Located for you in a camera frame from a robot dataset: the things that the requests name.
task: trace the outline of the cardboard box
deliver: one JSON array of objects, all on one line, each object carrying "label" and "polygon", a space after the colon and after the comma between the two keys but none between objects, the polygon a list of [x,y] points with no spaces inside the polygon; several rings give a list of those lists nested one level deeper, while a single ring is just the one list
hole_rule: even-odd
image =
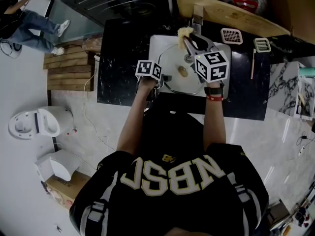
[{"label": "cardboard box", "polygon": [[292,34],[315,44],[315,0],[268,0],[277,22],[218,0],[177,0],[180,15],[191,18],[195,4],[204,7],[204,20],[261,37]]},{"label": "cardboard box", "polygon": [[89,180],[89,176],[75,171],[69,182],[53,175],[46,181],[46,184],[51,196],[60,205],[70,209],[76,196]]},{"label": "cardboard box", "polygon": [[274,22],[293,37],[315,44],[315,0],[268,0]]},{"label": "cardboard box", "polygon": [[280,200],[280,203],[269,208],[269,213],[267,215],[269,229],[273,230],[279,228],[288,217],[290,217],[290,213],[284,203]]}]

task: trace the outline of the stainless steel sink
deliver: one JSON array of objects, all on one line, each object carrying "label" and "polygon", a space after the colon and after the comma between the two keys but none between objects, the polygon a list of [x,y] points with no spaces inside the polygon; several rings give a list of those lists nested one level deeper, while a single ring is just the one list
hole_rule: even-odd
[{"label": "stainless steel sink", "polygon": [[[220,51],[224,51],[231,64],[231,49],[228,45],[214,42]],[[192,69],[192,63],[188,63],[188,52],[180,50],[177,36],[153,35],[150,39],[149,60],[154,60],[162,67],[163,75],[172,76],[172,80],[167,82],[169,88],[181,93],[206,97],[198,75]],[[179,72],[179,67],[185,70],[184,77]],[[228,97],[230,83],[230,72],[227,80],[224,80],[224,98]],[[173,93],[166,85],[159,89],[160,92]]]}]

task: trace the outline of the cable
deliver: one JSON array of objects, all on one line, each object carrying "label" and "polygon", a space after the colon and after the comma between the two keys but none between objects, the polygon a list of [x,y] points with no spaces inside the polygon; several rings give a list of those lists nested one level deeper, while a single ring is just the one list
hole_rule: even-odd
[{"label": "cable", "polygon": [[76,156],[77,156],[77,157],[79,157],[79,158],[80,158],[83,162],[85,162],[87,165],[91,166],[94,170],[96,170],[96,171],[97,171],[97,169],[96,169],[96,168],[94,168],[91,164],[89,164],[87,161],[85,161],[82,157],[78,156],[77,154],[75,154],[75,153],[73,153],[73,152],[71,152],[71,151],[70,151],[70,153],[72,153],[72,154],[76,155]]},{"label": "cable", "polygon": [[306,132],[303,131],[302,135],[297,139],[296,141],[296,145],[300,146],[300,150],[301,151],[301,147],[302,147],[302,141],[303,140],[309,140],[309,142],[307,144],[304,145],[304,148],[306,148],[311,142],[315,142],[315,137],[313,139],[310,139],[306,136]]},{"label": "cable", "polygon": [[31,1],[31,0],[28,0],[28,1],[23,5],[24,8],[23,8],[23,10],[22,10],[21,15],[19,16],[19,19],[20,19],[20,17],[22,16],[23,12],[25,11],[26,6],[29,4],[30,1]]},{"label": "cable", "polygon": [[[85,87],[86,87],[87,83],[88,83],[92,78],[94,78],[95,73],[96,73],[96,69],[95,69],[95,71],[94,71],[93,76],[90,77],[90,78],[85,82],[84,88],[83,88],[83,94],[84,94],[84,95],[85,95]],[[87,103],[88,103],[88,102],[89,102],[89,92],[87,92],[87,100],[88,100],[88,101],[87,101]],[[84,106],[84,116],[85,116],[85,118],[92,124],[92,126],[93,126],[93,128],[94,128],[94,130],[95,130],[95,133],[96,133],[98,139],[99,139],[103,144],[105,144],[107,147],[109,147],[110,149],[112,149],[113,151],[115,151],[115,149],[113,149],[112,147],[110,147],[110,146],[107,144],[108,137],[107,137],[107,136],[102,136],[102,138],[100,138],[100,136],[98,135],[98,132],[97,132],[97,129],[96,129],[95,125],[94,125],[93,122],[91,122],[91,120],[87,117],[87,114],[86,114],[87,103],[86,103],[85,106]]]},{"label": "cable", "polygon": [[[8,45],[10,46],[10,48],[11,48],[11,52],[10,52],[10,53],[6,53],[6,52],[2,49],[2,45],[1,45],[1,44],[8,44]],[[0,50],[1,50],[5,55],[9,56],[10,58],[13,58],[13,57],[11,57],[11,54],[13,53],[13,48],[12,48],[11,44],[10,44],[8,41],[1,41],[1,42],[0,42]]]}]

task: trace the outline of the sink drain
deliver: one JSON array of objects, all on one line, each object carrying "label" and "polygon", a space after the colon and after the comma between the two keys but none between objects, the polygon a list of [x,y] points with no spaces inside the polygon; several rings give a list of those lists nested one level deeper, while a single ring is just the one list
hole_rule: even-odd
[{"label": "sink drain", "polygon": [[193,56],[190,56],[189,54],[186,54],[184,56],[184,60],[186,63],[190,64],[190,63],[193,63]]}]

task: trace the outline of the shoe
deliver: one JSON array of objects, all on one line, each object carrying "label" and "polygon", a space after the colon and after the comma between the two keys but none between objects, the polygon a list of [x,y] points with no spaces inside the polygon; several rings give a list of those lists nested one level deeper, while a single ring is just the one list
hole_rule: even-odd
[{"label": "shoe", "polygon": [[60,25],[59,29],[58,29],[58,37],[61,37],[64,33],[64,31],[69,27],[70,25],[70,20],[66,20],[64,21],[63,24]]},{"label": "shoe", "polygon": [[51,54],[55,54],[55,55],[62,55],[64,53],[64,48],[62,47],[54,47],[53,51],[51,52]]}]

